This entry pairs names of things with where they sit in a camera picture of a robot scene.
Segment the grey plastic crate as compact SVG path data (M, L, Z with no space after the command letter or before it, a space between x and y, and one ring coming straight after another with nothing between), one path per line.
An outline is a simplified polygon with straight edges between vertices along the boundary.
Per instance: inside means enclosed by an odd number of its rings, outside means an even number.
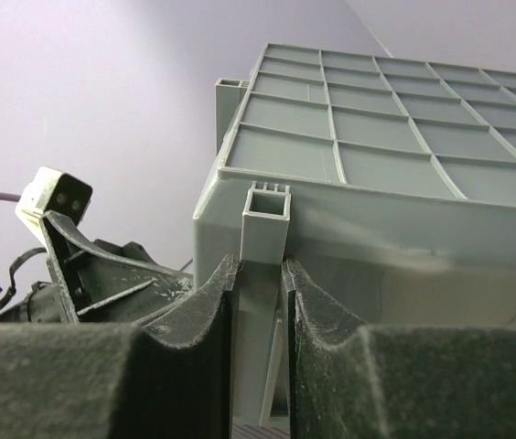
M194 281L242 261L237 423L288 422L284 258L373 324L516 327L516 72L271 44L216 131Z

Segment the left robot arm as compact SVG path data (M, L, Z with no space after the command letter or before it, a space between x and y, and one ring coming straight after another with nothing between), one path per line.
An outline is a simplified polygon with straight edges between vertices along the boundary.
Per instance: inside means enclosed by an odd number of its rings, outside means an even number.
M44 244L21 254L9 273L44 254L51 279L33 284L18 305L12 303L16 285L0 287L0 322L134 322L167 310L192 290L190 273L157 264L136 242L90 241L63 214L48 213L39 233Z

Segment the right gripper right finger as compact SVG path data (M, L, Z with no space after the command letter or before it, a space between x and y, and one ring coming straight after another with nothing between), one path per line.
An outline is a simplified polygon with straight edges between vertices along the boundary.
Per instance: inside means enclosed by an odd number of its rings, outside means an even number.
M294 438L516 438L516 328L369 324L282 266Z

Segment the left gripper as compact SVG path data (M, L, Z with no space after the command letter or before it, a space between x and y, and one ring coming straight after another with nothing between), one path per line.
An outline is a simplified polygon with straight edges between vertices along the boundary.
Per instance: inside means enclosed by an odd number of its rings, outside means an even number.
M193 289L189 273L154 262L145 248L87 239L67 216L40 220L52 283L36 281L0 323L135 323L164 314Z

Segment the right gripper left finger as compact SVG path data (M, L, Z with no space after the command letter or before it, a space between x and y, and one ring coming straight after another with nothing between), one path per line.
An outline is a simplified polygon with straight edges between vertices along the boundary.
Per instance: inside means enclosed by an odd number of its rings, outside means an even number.
M236 257L142 325L0 324L0 438L228 438Z

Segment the grey ribbed square bin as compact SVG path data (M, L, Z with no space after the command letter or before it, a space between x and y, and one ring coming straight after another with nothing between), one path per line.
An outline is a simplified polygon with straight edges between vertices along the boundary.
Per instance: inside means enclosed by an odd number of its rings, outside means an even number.
M289 439L287 430L275 427L261 427L257 425L238 424L232 426L232 439Z

